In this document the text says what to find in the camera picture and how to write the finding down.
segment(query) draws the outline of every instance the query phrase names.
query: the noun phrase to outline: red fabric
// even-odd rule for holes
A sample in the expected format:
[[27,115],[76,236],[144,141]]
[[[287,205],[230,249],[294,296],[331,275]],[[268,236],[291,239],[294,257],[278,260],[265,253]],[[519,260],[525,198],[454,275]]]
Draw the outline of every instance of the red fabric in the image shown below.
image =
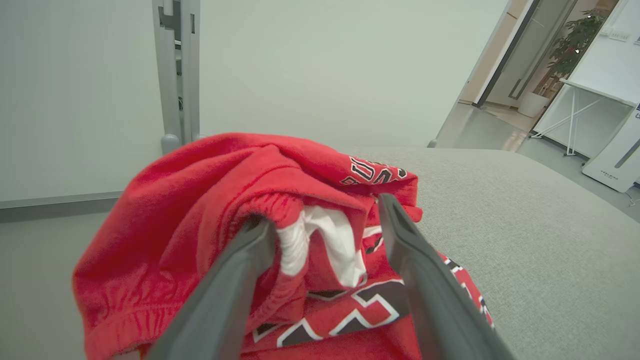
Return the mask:
[[[74,270],[88,359],[146,351],[247,216],[264,215],[284,229],[305,206],[346,215],[367,274],[356,289],[341,286],[317,232],[297,275],[280,271],[278,251],[256,285],[242,358],[347,359],[353,355],[343,350],[347,344],[381,358],[420,358],[409,316],[377,329],[329,333],[356,309],[373,325],[392,317],[380,303],[362,305],[367,287],[390,288],[399,280],[386,262],[381,235],[362,239],[362,234],[380,223],[375,198],[383,192],[395,195],[412,220],[420,220],[417,181],[402,169],[285,136],[212,136],[161,158],[131,181]],[[333,300],[307,296],[325,290],[342,293]],[[286,346],[292,337],[285,332],[301,322],[330,339]],[[265,324],[277,326],[260,337]]]

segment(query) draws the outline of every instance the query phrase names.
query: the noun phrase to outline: gray fabric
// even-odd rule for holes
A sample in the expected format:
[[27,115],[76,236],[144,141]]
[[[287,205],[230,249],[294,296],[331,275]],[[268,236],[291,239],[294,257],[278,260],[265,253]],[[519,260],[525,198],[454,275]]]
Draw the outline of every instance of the gray fabric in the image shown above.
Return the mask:
[[512,152],[340,150],[420,177],[420,231],[517,359],[640,358],[640,224],[620,210]]

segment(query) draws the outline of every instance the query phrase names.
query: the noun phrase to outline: whiteboard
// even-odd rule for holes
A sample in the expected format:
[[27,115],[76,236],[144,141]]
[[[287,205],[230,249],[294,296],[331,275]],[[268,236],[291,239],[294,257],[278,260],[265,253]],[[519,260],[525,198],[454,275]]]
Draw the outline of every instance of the whiteboard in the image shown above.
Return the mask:
[[427,146],[508,0],[200,3],[200,130]]
[[0,34],[0,208],[120,192],[160,157],[150,1],[2,1]]
[[632,34],[628,42],[598,35],[569,80],[633,103],[640,102],[640,1],[620,0],[605,26]]

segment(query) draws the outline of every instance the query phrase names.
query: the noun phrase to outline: gray floor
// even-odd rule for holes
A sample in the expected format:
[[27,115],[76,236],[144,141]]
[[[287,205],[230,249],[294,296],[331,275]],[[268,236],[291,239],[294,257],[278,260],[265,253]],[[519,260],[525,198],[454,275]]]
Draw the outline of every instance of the gray floor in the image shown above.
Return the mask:
[[[455,107],[437,147],[524,154],[575,181],[640,222],[640,205],[582,175],[579,158],[468,105]],[[640,191],[630,192],[640,199]],[[83,329],[71,292],[73,267],[112,200],[0,209],[0,359],[84,359]]]
[[[563,156],[563,148],[546,140],[530,139],[528,135],[526,131],[491,113],[471,105],[457,104],[438,135],[436,147],[517,152],[559,172],[640,222],[640,201],[636,206],[629,206],[631,202],[627,194],[619,193],[582,173],[584,159]],[[631,188],[627,193],[633,199],[640,200],[640,189],[637,187]]]

